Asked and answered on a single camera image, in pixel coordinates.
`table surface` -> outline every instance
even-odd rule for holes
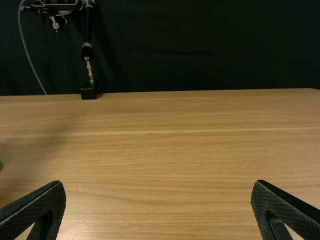
[[[315,89],[0,97],[0,206],[53,180],[58,240],[258,240],[264,179],[320,208]]]

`wooden table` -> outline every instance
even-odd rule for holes
[[[59,240],[259,240],[264,179],[320,208],[320,92],[0,97],[0,206],[53,180]]]

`black fabric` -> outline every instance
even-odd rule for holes
[[[1,95],[42,93],[20,40],[19,2],[0,2]],[[319,1],[97,2],[92,68],[104,92],[320,88]],[[22,17],[50,94],[78,93],[88,80],[83,16],[59,33]]]

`black cylinder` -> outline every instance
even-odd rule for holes
[[[94,8],[91,5],[85,6],[85,32],[84,41],[91,43],[92,41],[92,16]]]

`black curtain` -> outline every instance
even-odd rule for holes
[[[0,2],[0,95],[42,94],[20,39],[20,0]],[[97,0],[92,62],[104,92],[320,88],[320,2]],[[22,27],[49,94],[78,93],[83,12],[61,32]]]

